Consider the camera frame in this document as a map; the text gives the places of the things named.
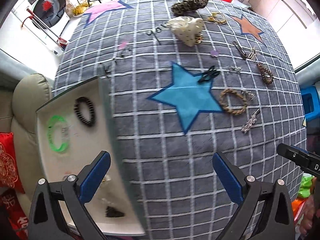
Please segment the person's right hand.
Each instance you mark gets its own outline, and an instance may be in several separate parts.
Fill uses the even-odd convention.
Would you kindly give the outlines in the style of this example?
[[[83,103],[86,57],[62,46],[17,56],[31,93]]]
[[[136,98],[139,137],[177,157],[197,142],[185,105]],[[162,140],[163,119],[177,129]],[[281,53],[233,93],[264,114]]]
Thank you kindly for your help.
[[[304,205],[304,213],[303,213],[303,219],[301,220],[299,231],[301,235],[305,236],[308,234],[308,232],[312,228],[312,219],[314,215],[319,218],[319,205],[315,204],[315,199],[317,202],[319,202],[319,196],[316,195],[317,192],[317,177],[313,178],[312,180],[313,185],[313,192],[307,199]]]

